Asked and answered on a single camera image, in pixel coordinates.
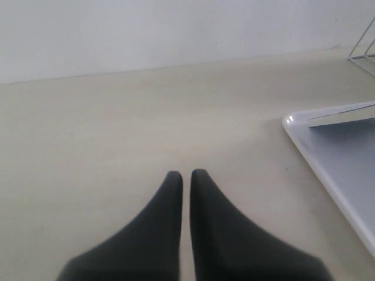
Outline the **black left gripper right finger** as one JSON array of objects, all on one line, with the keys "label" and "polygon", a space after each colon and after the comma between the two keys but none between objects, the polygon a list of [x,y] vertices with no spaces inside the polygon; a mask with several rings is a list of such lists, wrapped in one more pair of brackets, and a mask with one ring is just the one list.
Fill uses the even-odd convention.
[{"label": "black left gripper right finger", "polygon": [[323,262],[263,230],[203,169],[190,181],[196,280],[329,280]]}]

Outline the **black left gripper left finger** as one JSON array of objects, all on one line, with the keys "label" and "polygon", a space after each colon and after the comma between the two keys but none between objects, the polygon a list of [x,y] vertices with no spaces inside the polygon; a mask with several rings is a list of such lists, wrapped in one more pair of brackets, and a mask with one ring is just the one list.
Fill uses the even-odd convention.
[{"label": "black left gripper left finger", "polygon": [[71,259],[58,280],[179,280],[182,199],[181,174],[168,172],[128,225]]}]

